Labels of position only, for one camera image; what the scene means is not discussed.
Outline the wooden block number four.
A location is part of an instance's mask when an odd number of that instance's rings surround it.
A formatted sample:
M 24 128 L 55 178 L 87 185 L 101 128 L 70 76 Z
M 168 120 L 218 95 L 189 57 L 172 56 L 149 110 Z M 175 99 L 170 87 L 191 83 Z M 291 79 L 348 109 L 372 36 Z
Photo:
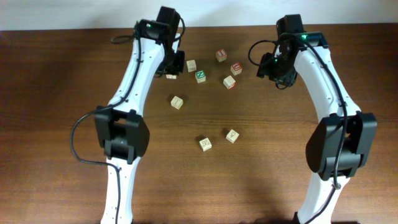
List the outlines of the wooden block number four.
M 170 102 L 170 105 L 179 110 L 183 105 L 183 99 L 178 96 L 174 96 Z

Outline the wooden block pineapple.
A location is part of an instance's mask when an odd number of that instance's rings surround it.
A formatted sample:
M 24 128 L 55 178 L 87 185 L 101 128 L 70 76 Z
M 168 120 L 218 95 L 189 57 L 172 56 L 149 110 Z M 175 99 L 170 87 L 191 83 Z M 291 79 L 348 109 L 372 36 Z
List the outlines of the wooden block pineapple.
M 203 150 L 203 152 L 212 148 L 212 144 L 211 144 L 209 138 L 202 139 L 201 141 L 199 141 L 199 144 L 200 144 L 200 147 Z

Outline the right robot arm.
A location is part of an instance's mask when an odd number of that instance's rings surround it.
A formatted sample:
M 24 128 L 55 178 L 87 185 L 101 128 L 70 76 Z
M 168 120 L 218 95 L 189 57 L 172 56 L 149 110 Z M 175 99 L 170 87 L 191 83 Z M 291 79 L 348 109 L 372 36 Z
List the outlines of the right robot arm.
M 305 31 L 298 14 L 279 19 L 276 28 L 275 47 L 262 56 L 256 75 L 280 90 L 302 77 L 318 116 L 305 148 L 311 179 L 293 222 L 330 223 L 344 186 L 368 160 L 377 120 L 363 113 L 345 90 L 321 32 Z

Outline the wooden block blue D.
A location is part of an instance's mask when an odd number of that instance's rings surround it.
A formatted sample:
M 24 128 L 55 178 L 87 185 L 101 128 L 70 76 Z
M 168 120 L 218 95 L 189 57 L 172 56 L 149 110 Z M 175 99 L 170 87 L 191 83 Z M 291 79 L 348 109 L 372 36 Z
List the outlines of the wooden block blue D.
M 225 138 L 228 140 L 230 143 L 234 144 L 235 141 L 238 139 L 239 133 L 237 133 L 233 129 L 226 130 Z

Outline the wooden block number five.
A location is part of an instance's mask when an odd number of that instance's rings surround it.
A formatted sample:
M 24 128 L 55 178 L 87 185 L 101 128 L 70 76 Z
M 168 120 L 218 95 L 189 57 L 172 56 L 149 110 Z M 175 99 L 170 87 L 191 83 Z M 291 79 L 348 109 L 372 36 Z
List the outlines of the wooden block number five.
M 166 78 L 175 80 L 177 79 L 177 75 L 166 74 Z

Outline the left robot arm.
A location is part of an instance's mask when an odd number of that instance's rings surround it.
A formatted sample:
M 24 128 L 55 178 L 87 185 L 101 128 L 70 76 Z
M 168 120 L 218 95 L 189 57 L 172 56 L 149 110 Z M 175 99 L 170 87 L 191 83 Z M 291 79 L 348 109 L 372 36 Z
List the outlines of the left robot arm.
M 157 19 L 134 27 L 133 51 L 122 82 L 108 106 L 97 107 L 95 126 L 106 156 L 108 184 L 102 223 L 132 223 L 132 193 L 140 159 L 149 145 L 144 122 L 146 97 L 154 77 L 179 75 L 185 54 L 178 48 L 180 14 L 162 6 Z

